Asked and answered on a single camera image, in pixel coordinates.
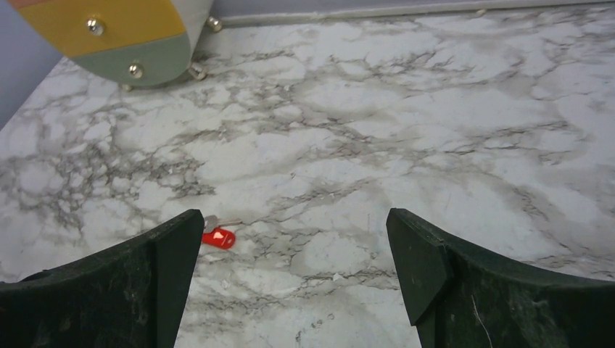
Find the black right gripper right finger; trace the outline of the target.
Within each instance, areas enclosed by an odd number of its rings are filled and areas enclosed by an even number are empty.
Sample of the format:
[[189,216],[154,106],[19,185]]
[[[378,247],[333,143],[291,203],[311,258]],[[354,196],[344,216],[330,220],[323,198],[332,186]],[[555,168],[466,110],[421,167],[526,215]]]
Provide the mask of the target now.
[[387,235],[422,347],[612,347],[614,283],[528,265],[393,208]]

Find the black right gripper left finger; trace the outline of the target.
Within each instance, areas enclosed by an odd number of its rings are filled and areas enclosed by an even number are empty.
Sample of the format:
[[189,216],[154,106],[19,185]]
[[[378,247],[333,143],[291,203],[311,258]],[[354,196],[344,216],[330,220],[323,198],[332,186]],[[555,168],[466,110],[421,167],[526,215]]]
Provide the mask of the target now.
[[1,284],[3,347],[173,347],[204,218],[187,210],[66,265]]

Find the red plastic key tag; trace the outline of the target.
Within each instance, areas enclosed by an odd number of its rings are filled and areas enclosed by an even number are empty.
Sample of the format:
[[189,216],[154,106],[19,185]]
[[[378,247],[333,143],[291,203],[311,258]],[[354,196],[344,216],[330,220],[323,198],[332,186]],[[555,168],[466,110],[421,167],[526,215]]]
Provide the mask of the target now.
[[202,234],[202,243],[219,249],[230,249],[236,241],[232,231],[224,228],[215,228],[209,233]]

